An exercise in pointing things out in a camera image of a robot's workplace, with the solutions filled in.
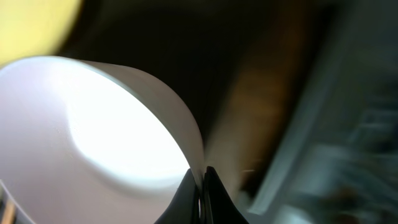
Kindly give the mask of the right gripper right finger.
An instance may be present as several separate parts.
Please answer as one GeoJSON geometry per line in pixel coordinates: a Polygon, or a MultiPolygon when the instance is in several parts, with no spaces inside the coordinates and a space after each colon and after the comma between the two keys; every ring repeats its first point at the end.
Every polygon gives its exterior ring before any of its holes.
{"type": "Polygon", "coordinates": [[[248,224],[229,197],[214,167],[206,168],[201,200],[205,223],[248,224]]]}

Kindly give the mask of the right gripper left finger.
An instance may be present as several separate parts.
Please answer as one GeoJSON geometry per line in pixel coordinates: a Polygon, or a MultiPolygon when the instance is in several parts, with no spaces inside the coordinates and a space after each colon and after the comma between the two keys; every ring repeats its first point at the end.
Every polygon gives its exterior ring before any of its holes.
{"type": "Polygon", "coordinates": [[[172,201],[155,224],[199,224],[200,194],[191,170],[187,170],[172,201]]]}

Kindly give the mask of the pink white bowl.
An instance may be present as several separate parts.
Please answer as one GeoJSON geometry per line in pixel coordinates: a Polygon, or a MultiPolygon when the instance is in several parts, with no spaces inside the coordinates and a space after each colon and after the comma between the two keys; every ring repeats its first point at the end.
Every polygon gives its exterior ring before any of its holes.
{"type": "Polygon", "coordinates": [[[39,56],[1,69],[1,186],[29,223],[154,223],[203,142],[183,100],[136,68],[39,56]]]}

